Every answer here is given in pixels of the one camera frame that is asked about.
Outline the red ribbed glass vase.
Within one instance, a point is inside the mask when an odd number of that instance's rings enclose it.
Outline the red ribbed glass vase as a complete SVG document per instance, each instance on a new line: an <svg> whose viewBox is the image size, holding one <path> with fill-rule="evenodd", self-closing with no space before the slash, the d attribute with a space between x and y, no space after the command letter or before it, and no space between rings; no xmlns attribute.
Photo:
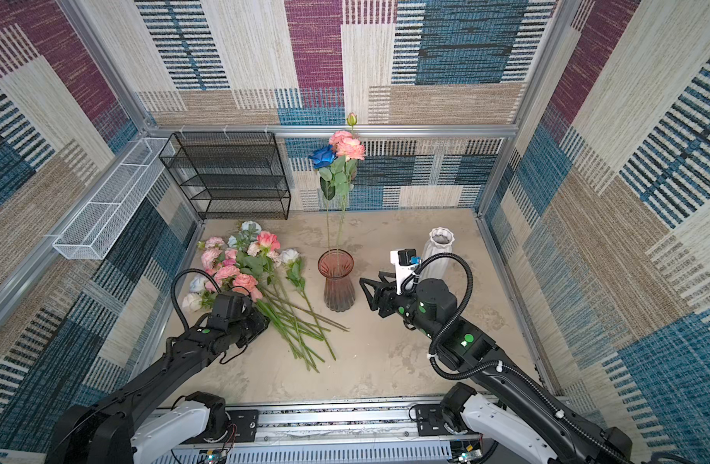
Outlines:
<svg viewBox="0 0 710 464"><path fill-rule="evenodd" d="M317 263L320 275L325 278L324 301L328 309L345 312L355 303L356 294L351 273L354 258L343 249L329 249Z"/></svg>

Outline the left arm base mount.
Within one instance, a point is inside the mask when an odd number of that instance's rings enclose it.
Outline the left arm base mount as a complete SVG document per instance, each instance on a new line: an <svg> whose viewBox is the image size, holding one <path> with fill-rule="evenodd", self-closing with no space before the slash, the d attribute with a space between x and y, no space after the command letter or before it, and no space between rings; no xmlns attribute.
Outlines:
<svg viewBox="0 0 710 464"><path fill-rule="evenodd" d="M220 444L230 446L237 443L252 443L256 438L260 411L256 409L233 409L220 396L207 392L194 392L181 396L173 408L178 409L186 402L195 401L210 409L205 430L192 437L183 445Z"/></svg>

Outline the white ribbed ceramic vase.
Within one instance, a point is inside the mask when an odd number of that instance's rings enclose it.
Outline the white ribbed ceramic vase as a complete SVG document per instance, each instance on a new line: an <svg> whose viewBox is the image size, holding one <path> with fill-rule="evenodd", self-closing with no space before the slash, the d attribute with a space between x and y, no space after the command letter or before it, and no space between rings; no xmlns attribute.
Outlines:
<svg viewBox="0 0 710 464"><path fill-rule="evenodd" d="M428 236L428 241L424 246L423 253L421 255L422 261L432 257L433 255L452 252L453 243L455 243L455 234L445 227L436 227L430 231ZM420 280L426 280L427 278L436 278L436 280L441 280L444 278L447 268L450 265L449 259L440 259L432 262L422 272L420 273Z"/></svg>

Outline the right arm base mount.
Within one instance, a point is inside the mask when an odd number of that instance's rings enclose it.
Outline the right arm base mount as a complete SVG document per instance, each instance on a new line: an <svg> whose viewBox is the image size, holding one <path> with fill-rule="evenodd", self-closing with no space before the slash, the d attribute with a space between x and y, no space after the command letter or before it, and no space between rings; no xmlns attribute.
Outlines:
<svg viewBox="0 0 710 464"><path fill-rule="evenodd" d="M418 403L410 407L408 416L417 426L421 437L465 435L470 428L462 418L467 401L478 392L457 383L439 403Z"/></svg>

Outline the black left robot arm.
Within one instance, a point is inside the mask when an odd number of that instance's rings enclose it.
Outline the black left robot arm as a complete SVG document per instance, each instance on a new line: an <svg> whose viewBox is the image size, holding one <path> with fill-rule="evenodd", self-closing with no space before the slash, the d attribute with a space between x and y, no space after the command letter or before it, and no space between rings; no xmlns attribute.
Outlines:
<svg viewBox="0 0 710 464"><path fill-rule="evenodd" d="M72 406L60 417L47 463L151 462L176 445L224 429L225 401L202 394L184 418L170 420L174 437L149 449L152 435L138 435L144 421L184 382L209 367L231 346L246 349L270 324L246 293L217 295L212 310L167 338L164 354L124 387L93 405Z"/></svg>

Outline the pink rose stem with bud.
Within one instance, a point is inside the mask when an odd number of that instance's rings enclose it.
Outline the pink rose stem with bud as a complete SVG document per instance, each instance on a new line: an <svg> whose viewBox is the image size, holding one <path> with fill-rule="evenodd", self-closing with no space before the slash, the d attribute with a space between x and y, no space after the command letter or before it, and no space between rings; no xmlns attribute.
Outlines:
<svg viewBox="0 0 710 464"><path fill-rule="evenodd" d="M355 131L358 122L357 114L350 112L345 119L348 130L337 131L330 139L335 158L329 166L329 186L335 189L334 199L337 201L337 206L339 206L340 210L337 237L335 238L335 247L337 249L341 243L346 210L349 204L349 193L353 188L353 180L358 163L363 162L366 157L366 146L364 146Z"/></svg>

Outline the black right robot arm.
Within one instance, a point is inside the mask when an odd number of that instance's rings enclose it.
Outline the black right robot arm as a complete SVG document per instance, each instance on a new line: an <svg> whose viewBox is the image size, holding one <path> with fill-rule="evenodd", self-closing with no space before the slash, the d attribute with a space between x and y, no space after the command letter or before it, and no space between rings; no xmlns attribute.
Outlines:
<svg viewBox="0 0 710 464"><path fill-rule="evenodd" d="M457 313L459 301L442 280L429 278L399 293L388 278L360 281L380 317L397 315L406 327L435 338ZM465 318L447 328L436 358L459 377L441 402L451 433L481 433L530 463L630 462L633 443L624 432L573 411Z"/></svg>

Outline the blue artificial rose stem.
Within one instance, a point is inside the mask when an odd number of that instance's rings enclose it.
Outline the blue artificial rose stem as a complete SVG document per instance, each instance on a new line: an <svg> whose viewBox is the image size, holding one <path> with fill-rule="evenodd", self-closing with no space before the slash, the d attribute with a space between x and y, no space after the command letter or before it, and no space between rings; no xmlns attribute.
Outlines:
<svg viewBox="0 0 710 464"><path fill-rule="evenodd" d="M322 147L310 155L313 169L319 176L319 187L322 193L325 212L329 215L330 202L334 198L335 190L333 186L333 173L331 165L335 161L335 152L332 145Z"/></svg>

